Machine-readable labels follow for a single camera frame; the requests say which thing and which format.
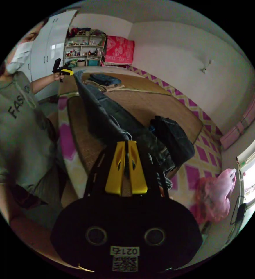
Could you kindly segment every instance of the camera lens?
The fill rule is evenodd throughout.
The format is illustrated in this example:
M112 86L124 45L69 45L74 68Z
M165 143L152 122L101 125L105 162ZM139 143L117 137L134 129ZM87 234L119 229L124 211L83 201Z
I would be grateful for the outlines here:
M86 239L92 245L102 245L107 241L107 233L100 227L90 227L86 232Z
M165 239L165 233L162 229L152 228L147 230L144 239L148 245L158 246L163 243Z

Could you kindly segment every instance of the blue basket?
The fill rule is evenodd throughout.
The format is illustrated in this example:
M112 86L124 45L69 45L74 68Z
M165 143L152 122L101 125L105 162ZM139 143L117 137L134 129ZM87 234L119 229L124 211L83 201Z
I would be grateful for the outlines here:
M88 60L88 66L97 66L99 60Z

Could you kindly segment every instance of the sticker label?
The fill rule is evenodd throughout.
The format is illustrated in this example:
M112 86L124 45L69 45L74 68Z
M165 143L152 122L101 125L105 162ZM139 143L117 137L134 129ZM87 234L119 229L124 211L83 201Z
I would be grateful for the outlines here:
M139 247L111 246L110 255L113 256L112 271L138 271Z
M138 257L140 256L139 247L111 246L110 255L119 257Z

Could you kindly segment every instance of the printed number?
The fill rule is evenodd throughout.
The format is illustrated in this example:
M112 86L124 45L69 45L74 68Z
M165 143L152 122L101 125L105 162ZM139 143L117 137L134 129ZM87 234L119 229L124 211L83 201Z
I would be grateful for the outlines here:
M118 247L111 246L110 249L111 256L139 256L139 247Z

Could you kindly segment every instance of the box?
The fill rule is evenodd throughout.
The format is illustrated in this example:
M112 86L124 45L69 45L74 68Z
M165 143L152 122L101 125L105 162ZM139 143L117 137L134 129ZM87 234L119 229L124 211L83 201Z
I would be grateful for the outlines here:
M97 65L98 65L98 59L88 60L88 66L97 66Z
M77 62L77 67L85 66L85 61Z

